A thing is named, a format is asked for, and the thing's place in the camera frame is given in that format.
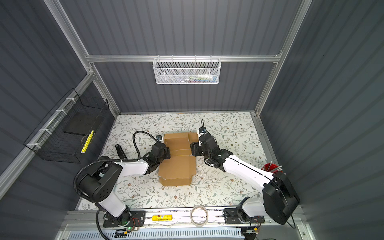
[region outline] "floral pattern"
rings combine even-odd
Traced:
[[[118,116],[103,149],[103,154],[117,158],[114,145],[120,144],[127,157],[136,158],[132,135],[137,130],[152,135],[174,132],[196,132],[201,119],[220,148],[227,149],[243,161],[261,168],[265,154],[257,136],[250,113],[188,113],[137,114]],[[141,155],[147,153],[153,140],[145,134],[136,135]],[[191,185],[164,187],[158,171],[149,175],[120,177],[115,185],[116,195],[130,208],[193,207],[237,205],[244,197],[259,196],[259,192],[240,178],[204,164],[196,157],[197,173]],[[85,199],[78,210],[96,209]]]

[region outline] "striped gray wall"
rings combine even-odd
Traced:
[[[316,239],[384,229],[384,2],[315,0],[263,109]]]
[[[84,95],[100,98],[94,84]],[[72,187],[75,174],[98,158],[114,122],[108,112],[80,164],[50,162],[34,157],[0,201],[0,239],[52,240],[79,196]]]
[[[65,0],[90,55],[278,54],[300,0]]]
[[[0,173],[48,111],[85,76],[43,1],[0,1]]]
[[[121,112],[254,110],[273,63],[222,63],[218,84],[157,84],[151,63],[96,63]]]

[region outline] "yellow marker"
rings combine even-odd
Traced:
[[[172,215],[153,215],[152,221],[171,221]]]
[[[91,142],[92,138],[93,138],[93,130],[92,130],[92,132],[89,134],[89,136],[88,136],[88,138],[87,138],[87,141],[85,142],[84,147],[83,147],[83,149],[81,150],[81,153],[85,153],[85,151],[87,151],[88,145],[89,145],[89,143]]]

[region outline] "white mesh basket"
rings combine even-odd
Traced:
[[[153,60],[157,84],[217,84],[220,68],[219,58],[203,60],[155,58]]]

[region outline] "brown cardboard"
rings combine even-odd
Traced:
[[[199,141],[195,132],[166,133],[164,143],[169,147],[170,159],[159,166],[163,186],[189,185],[196,174],[196,158],[191,156],[190,144]]]

